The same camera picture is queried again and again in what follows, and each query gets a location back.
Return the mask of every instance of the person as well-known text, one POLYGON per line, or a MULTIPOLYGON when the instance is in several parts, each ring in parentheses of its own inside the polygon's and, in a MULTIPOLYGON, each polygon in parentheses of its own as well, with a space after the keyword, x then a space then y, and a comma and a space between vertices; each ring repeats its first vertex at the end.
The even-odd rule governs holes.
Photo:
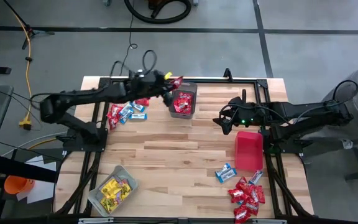
MULTIPOLYGON (((358 84, 358 70, 353 72, 345 80, 352 80, 358 84)), ((345 82, 337 88, 334 96, 332 89, 323 101, 335 100, 347 106, 348 111, 353 115, 353 120, 345 126, 324 126, 323 128, 306 134, 302 139, 313 140, 313 144, 303 149, 305 164, 310 163, 310 158, 330 151, 340 149, 352 149, 358 147, 358 91, 352 82, 345 82)))

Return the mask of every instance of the blue candy wrapper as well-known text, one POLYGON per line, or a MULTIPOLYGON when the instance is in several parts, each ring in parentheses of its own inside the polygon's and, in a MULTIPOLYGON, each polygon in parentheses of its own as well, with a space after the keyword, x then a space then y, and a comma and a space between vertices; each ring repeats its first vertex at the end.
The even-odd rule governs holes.
POLYGON ((144 106, 142 106, 142 105, 137 105, 135 103, 131 103, 131 106, 134 107, 135 109, 137 109, 138 111, 140 111, 141 113, 144 111, 144 106))
POLYGON ((132 114, 129 119, 145 120, 147 119, 147 114, 132 114))
POLYGON ((248 181, 248 184, 255 185, 262 175, 263 175, 263 172, 260 170, 257 170, 254 173, 254 175, 251 177, 251 179, 248 181))
POLYGON ((218 178, 220 183, 225 182, 226 180, 230 179, 231 177, 234 177, 235 175, 237 175, 237 171, 235 168, 231 168, 228 171, 226 171, 225 173, 221 174, 218 178))
POLYGON ((231 168, 230 164, 226 163, 223 165, 221 170, 215 171, 215 176, 220 177, 223 173, 227 172, 231 168))

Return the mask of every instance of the red candy wrapper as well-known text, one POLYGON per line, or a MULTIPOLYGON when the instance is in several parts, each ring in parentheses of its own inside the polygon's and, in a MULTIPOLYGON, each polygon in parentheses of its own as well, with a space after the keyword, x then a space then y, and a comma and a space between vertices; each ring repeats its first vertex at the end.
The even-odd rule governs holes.
POLYGON ((261 185, 247 185, 246 188, 241 188, 245 194, 249 195, 253 201, 257 203, 265 203, 265 194, 261 185))
POLYGON ((109 118, 109 126, 110 126, 110 130, 113 130, 114 128, 116 128, 117 123, 118 123, 118 117, 112 117, 111 115, 107 115, 107 117, 109 118))
POLYGON ((234 209, 234 219, 236 224, 245 223, 250 216, 251 214, 245 206, 240 206, 234 209))
POLYGON ((241 177, 240 180, 238 181, 238 183, 236 184, 236 188, 237 189, 242 189, 241 186, 242 185, 247 185, 247 180, 245 177, 241 177))
POLYGON ((181 114, 191 114, 191 98, 193 94, 180 92, 179 96, 174 99, 173 106, 175 111, 181 114))
POLYGON ((111 105, 110 107, 110 111, 107 114, 107 117, 109 118, 109 126, 110 126, 110 130, 113 130, 114 128, 116 128, 117 123, 119 121, 119 112, 123 109, 123 107, 118 106, 118 105, 111 105))
POLYGON ((254 200, 248 200, 248 202, 244 202, 242 207, 245 207, 250 214, 258 215, 259 211, 259 203, 255 202, 254 200))
POLYGON ((143 98, 143 99, 135 100, 135 104, 142 105, 142 106, 148 106, 149 105, 149 99, 143 98))
POLYGON ((228 190, 227 192, 229 192, 229 195, 231 196, 231 203, 240 202, 240 201, 247 201, 248 198, 249 198, 249 196, 246 195, 240 189, 228 190))

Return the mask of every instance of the cable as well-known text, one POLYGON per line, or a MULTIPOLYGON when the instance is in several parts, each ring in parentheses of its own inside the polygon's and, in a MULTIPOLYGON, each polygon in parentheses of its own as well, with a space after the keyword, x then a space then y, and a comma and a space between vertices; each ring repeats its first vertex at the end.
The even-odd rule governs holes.
POLYGON ((29 98, 27 98, 27 97, 25 97, 25 96, 22 96, 22 95, 20 95, 20 94, 18 94, 18 93, 13 92, 13 94, 15 94, 16 96, 18 96, 18 97, 20 97, 20 98, 23 98, 23 99, 25 99, 25 100, 31 101, 29 98))
POLYGON ((3 91, 0 91, 0 93, 2 93, 3 95, 7 95, 7 96, 9 96, 9 97, 12 97, 12 98, 15 99, 18 103, 20 103, 20 105, 22 105, 23 108, 26 109, 26 110, 29 112, 29 114, 31 114, 31 116, 40 124, 40 129, 42 128, 41 121, 40 121, 38 118, 36 118, 35 115, 34 115, 31 111, 29 111, 29 109, 28 109, 22 102, 20 102, 16 97, 11 96, 11 95, 9 95, 9 94, 7 94, 7 93, 4 93, 3 91))
POLYGON ((357 95, 357 93, 358 93, 358 84, 357 84, 355 81, 352 81, 352 80, 344 80, 344 81, 340 82, 340 83, 335 87, 334 93, 333 93, 333 100, 335 100, 335 96, 336 96, 336 91, 337 91, 337 89, 338 89, 343 83, 346 83, 346 82, 351 82, 351 83, 355 84, 355 86, 356 86, 356 90, 355 90, 355 92, 354 92, 354 94, 353 94, 352 97, 350 97, 350 98, 347 99, 347 100, 341 101, 341 102, 339 102, 339 103, 334 103, 334 104, 332 104, 332 105, 317 106, 317 107, 315 107, 315 108, 310 108, 310 109, 306 110, 305 112, 303 112, 301 115, 299 115, 299 117, 294 121, 294 124, 297 123, 297 122, 299 121, 299 119, 301 119, 305 114, 307 114, 307 113, 310 112, 310 111, 317 110, 317 109, 322 109, 322 108, 329 108, 329 107, 332 107, 332 106, 337 106, 337 105, 343 104, 343 103, 345 103, 345 102, 347 102, 347 101, 353 99, 353 97, 355 97, 355 96, 357 95))
POLYGON ((337 92, 338 88, 339 88, 343 83, 347 83, 347 82, 351 82, 351 83, 355 84, 355 86, 356 86, 356 92, 358 92, 358 84, 357 84, 355 81, 353 81, 353 80, 344 80, 344 81, 341 81, 341 82, 335 87, 334 93, 333 93, 333 100, 335 100, 335 96, 336 96, 336 92, 337 92))
POLYGON ((131 3, 129 2, 129 0, 124 0, 124 3, 126 5, 126 7, 128 8, 129 12, 131 12, 132 15, 134 15, 136 18, 140 19, 143 22, 147 22, 150 24, 169 24, 172 22, 178 22, 182 19, 184 19, 186 16, 189 15, 190 11, 191 11, 191 2, 189 0, 165 0, 165 1, 161 1, 158 5, 156 5, 155 9, 153 10, 153 13, 151 15, 151 18, 145 17, 141 14, 139 14, 132 6, 131 3), (182 2, 183 4, 186 5, 186 9, 183 13, 181 13, 178 16, 174 16, 172 18, 168 18, 168 19, 156 19, 155 17, 157 16, 157 14, 160 12, 160 10, 167 5, 168 3, 171 3, 173 1, 178 1, 178 2, 182 2))
POLYGON ((41 161, 50 161, 50 162, 54 162, 55 160, 54 159, 40 159, 38 161, 30 161, 30 162, 24 162, 24 163, 31 163, 31 162, 41 162, 41 161))
MULTIPOLYGON (((27 34, 27 31, 26 31, 22 21, 18 18, 18 16, 13 11, 12 11, 12 13, 15 16, 15 18, 17 19, 17 21, 19 22, 20 26, 22 27, 23 32, 26 37, 26 40, 27 40, 27 43, 29 45, 29 56, 25 58, 27 60, 27 67, 25 69, 25 80, 27 81, 27 87, 29 89, 29 95, 31 97, 32 94, 31 94, 31 87, 30 87, 30 81, 29 81, 29 68, 30 68, 30 62, 32 61, 32 59, 31 59, 31 41, 30 41, 30 37, 27 34)), ((30 126, 29 128, 31 129, 31 120, 30 120, 31 106, 32 106, 32 103, 29 103, 28 112, 27 112, 26 116, 24 117, 24 119, 19 123, 19 126, 26 127, 25 125, 29 125, 30 126)))
POLYGON ((156 64, 156 63, 157 63, 157 54, 154 52, 154 50, 146 50, 146 52, 144 52, 143 57, 142 57, 143 69, 144 69, 145 71, 147 71, 147 72, 145 72, 145 75, 149 74, 149 72, 150 72, 151 70, 153 70, 153 68, 155 67, 155 64, 156 64), (146 58, 146 55, 147 55, 149 52, 153 54, 153 56, 154 56, 154 61, 153 61, 152 67, 151 67, 150 69, 147 69, 147 68, 146 68, 146 64, 145 64, 145 58, 146 58))
MULTIPOLYGON (((133 5, 133 8, 135 8, 135 0, 132 1, 132 5, 133 5)), ((134 22, 134 15, 132 14, 131 23, 129 24, 129 30, 132 28, 132 23, 133 22, 134 22)), ((119 76, 122 75, 122 68, 124 67, 125 61, 127 60, 127 57, 129 55, 129 49, 136 49, 137 48, 137 44, 133 44, 131 40, 132 40, 132 31, 129 31, 129 46, 127 48, 127 53, 126 53, 126 55, 124 57, 124 60, 122 61, 121 71, 119 72, 119 76)))
POLYGON ((57 160, 57 161, 61 161, 61 159, 59 159, 59 158, 57 158, 57 157, 48 156, 48 155, 39 153, 39 152, 37 152, 37 151, 32 151, 32 150, 24 149, 24 148, 22 148, 22 147, 16 147, 16 146, 13 146, 13 145, 11 145, 11 144, 4 143, 4 142, 1 142, 1 141, 0 141, 0 144, 3 144, 3 145, 5 145, 5 146, 14 147, 15 149, 20 149, 20 150, 25 150, 25 151, 33 152, 33 153, 36 153, 36 154, 38 154, 38 155, 40 155, 40 156, 45 156, 45 157, 49 157, 49 158, 55 159, 55 160, 57 160))
POLYGON ((55 141, 55 140, 57 140, 57 138, 47 139, 47 140, 44 140, 42 142, 35 143, 34 145, 28 147, 27 150, 31 150, 31 149, 33 149, 33 148, 35 148, 35 147, 37 147, 37 146, 39 146, 41 144, 45 144, 45 143, 52 142, 52 141, 55 141))
POLYGON ((47 138, 47 137, 57 136, 57 135, 59 135, 59 134, 66 134, 66 132, 53 133, 53 134, 48 134, 48 135, 46 135, 46 136, 41 136, 41 137, 35 138, 35 139, 33 139, 33 140, 30 140, 30 141, 28 141, 28 142, 25 142, 25 143, 21 144, 20 146, 15 147, 14 149, 10 150, 10 151, 7 152, 7 153, 4 153, 4 154, 1 155, 1 156, 6 156, 6 155, 8 155, 9 153, 15 151, 16 149, 18 149, 18 148, 20 148, 20 147, 25 146, 25 145, 28 144, 28 143, 32 143, 32 142, 34 142, 34 141, 36 141, 36 140, 43 139, 43 138, 47 138))

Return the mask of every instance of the wooden tabletop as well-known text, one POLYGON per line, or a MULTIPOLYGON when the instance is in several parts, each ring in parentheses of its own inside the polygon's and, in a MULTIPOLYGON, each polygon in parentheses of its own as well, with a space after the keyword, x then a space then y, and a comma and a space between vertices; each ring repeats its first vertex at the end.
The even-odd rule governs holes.
MULTIPOLYGON (((100 77, 84 77, 82 90, 98 86, 100 77)), ((284 81, 268 80, 271 101, 288 101, 284 81)), ((226 162, 234 166, 234 139, 238 131, 256 132, 258 127, 233 128, 225 136, 221 127, 212 122, 218 111, 242 89, 247 101, 255 101, 252 85, 199 84, 196 112, 193 119, 172 118, 161 98, 152 98, 146 108, 147 121, 119 124, 109 133, 102 153, 99 185, 115 165, 123 165, 138 181, 139 188, 113 214, 117 217, 210 217, 232 218, 238 207, 231 203, 227 190, 233 189, 241 176, 249 179, 252 172, 238 170, 239 175, 220 184, 214 175, 226 162)), ((76 107, 75 116, 91 121, 94 105, 76 107)), ((84 153, 73 152, 64 162, 56 187, 54 209, 58 210, 76 189, 84 153)), ((305 171, 299 158, 282 154, 288 188, 306 211, 313 213, 305 171)), ((259 180, 266 204, 259 208, 259 218, 272 218, 273 208, 264 161, 264 175, 259 180)), ((280 208, 284 211, 281 190, 276 186, 280 208)), ((81 211, 88 189, 84 190, 81 211)))

